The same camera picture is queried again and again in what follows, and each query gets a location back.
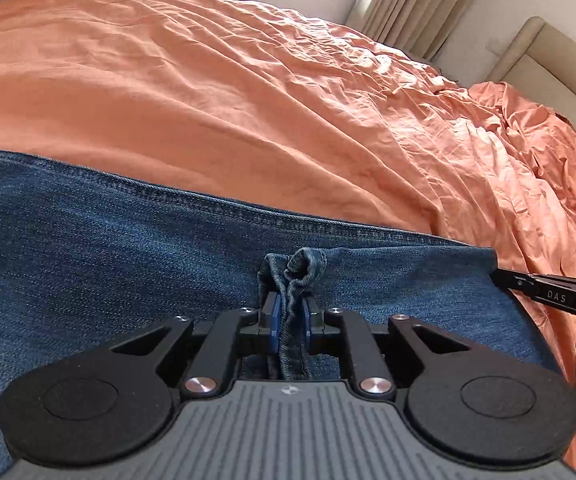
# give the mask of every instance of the jeans seam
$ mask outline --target jeans seam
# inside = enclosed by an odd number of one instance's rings
[[[121,175],[93,170],[85,166],[75,166],[67,162],[60,162],[26,153],[4,152],[0,150],[0,160],[12,160],[28,167],[38,167],[55,173],[66,173],[75,178],[82,178],[102,184],[117,192],[124,192],[131,196],[152,200],[154,202],[171,203],[178,206],[191,206],[194,209],[224,218],[240,219],[256,224],[268,225],[284,232],[292,233],[322,233],[338,237],[352,237],[372,240],[396,240],[408,242],[412,245],[433,246],[467,246],[455,240],[446,240],[429,234],[414,232],[401,232],[394,228],[370,226],[356,222],[325,219],[314,216],[300,216],[289,212],[278,212],[262,209],[263,206],[245,204],[238,201],[219,198],[194,191],[179,190],[171,187],[149,184],[140,180],[127,178]]]

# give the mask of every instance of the circular pad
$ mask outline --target circular pad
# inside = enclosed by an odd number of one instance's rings
[[[468,408],[492,418],[512,418],[528,413],[536,402],[532,388],[509,377],[479,377],[461,388]]]
[[[12,381],[0,427],[16,458],[53,466],[110,462],[155,438],[173,412],[169,388],[142,357],[90,352]]]
[[[66,379],[48,390],[44,406],[59,418],[88,420],[111,410],[118,398],[116,388],[99,379]]]
[[[405,407],[432,444],[482,465],[553,460],[567,449],[576,393],[561,375],[492,351],[433,357]]]

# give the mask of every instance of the grey ribbed surface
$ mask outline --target grey ribbed surface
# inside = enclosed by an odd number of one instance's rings
[[[154,446],[111,465],[51,470],[18,462],[5,480],[567,480],[561,462],[523,472],[471,469],[434,454],[394,407],[344,383],[238,381],[218,400],[186,405]]]

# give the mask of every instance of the logo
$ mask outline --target logo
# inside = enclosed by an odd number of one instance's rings
[[[559,301],[565,303],[565,294],[559,294],[558,292],[553,292],[548,290],[548,300]]]
[[[281,392],[286,395],[294,395],[299,393],[299,389],[296,386],[292,386],[292,384],[288,384],[288,386],[284,386],[281,389]]]

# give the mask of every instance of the bed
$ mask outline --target bed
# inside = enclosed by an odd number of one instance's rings
[[[557,74],[536,51],[550,30],[531,32],[520,56],[514,43],[492,76],[576,124],[570,99],[522,83],[528,59]],[[0,150],[576,276],[564,117],[504,82],[459,88],[346,27],[257,2],[0,1]],[[576,319],[521,301],[572,377]],[[576,468],[576,440],[567,459]]]

